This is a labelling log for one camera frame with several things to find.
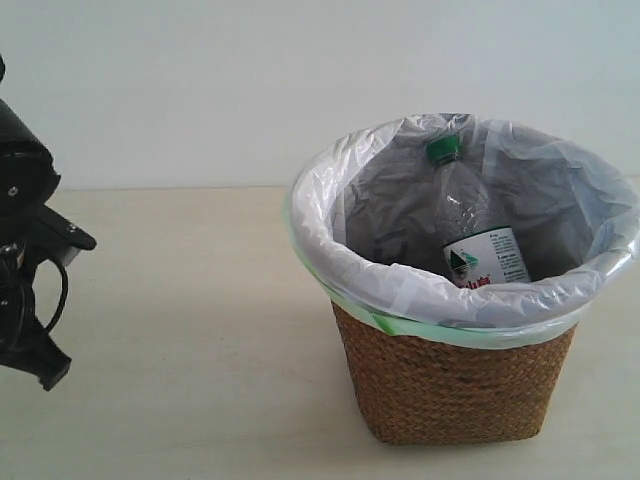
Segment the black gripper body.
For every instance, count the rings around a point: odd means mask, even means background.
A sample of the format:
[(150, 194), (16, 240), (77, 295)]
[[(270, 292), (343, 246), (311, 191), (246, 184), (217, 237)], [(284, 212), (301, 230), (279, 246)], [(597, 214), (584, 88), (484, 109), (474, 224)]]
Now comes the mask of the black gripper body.
[(25, 244), (1, 247), (1, 365), (37, 378), (46, 391), (52, 390), (69, 372), (71, 358), (51, 338), (61, 319), (69, 292), (66, 268), (41, 247), (34, 252), (51, 262), (60, 274), (61, 291), (48, 324), (36, 314), (33, 288), (37, 263), (29, 263)]

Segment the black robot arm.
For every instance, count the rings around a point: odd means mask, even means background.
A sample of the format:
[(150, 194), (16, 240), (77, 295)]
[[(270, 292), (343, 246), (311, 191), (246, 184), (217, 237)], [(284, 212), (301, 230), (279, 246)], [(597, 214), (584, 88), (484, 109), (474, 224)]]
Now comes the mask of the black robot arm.
[[(35, 376), (45, 391), (68, 373), (71, 359), (51, 338), (69, 292), (62, 260), (29, 238), (40, 209), (60, 181), (49, 151), (6, 103), (1, 103), (1, 364)], [(33, 282), (51, 262), (60, 295), (47, 325), (36, 314)]]

